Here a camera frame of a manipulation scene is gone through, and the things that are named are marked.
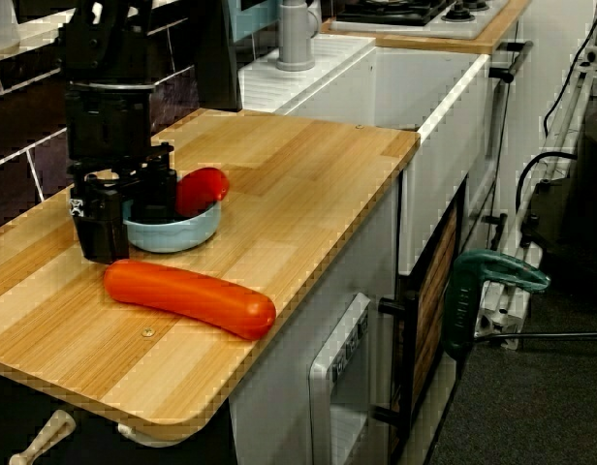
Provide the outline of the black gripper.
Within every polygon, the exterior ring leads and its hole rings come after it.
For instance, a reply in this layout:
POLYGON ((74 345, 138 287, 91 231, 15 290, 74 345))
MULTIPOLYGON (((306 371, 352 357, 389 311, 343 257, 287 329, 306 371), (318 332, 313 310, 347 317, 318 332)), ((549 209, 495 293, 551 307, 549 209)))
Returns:
POLYGON ((67 85, 65 108, 70 173, 70 214, 82 254, 91 262, 112 264, 129 258, 120 193, 93 187, 87 176, 110 170, 122 179, 122 192, 137 182, 131 220, 158 225, 175 214, 176 171, 173 148, 151 144, 152 84, 75 83, 67 85))

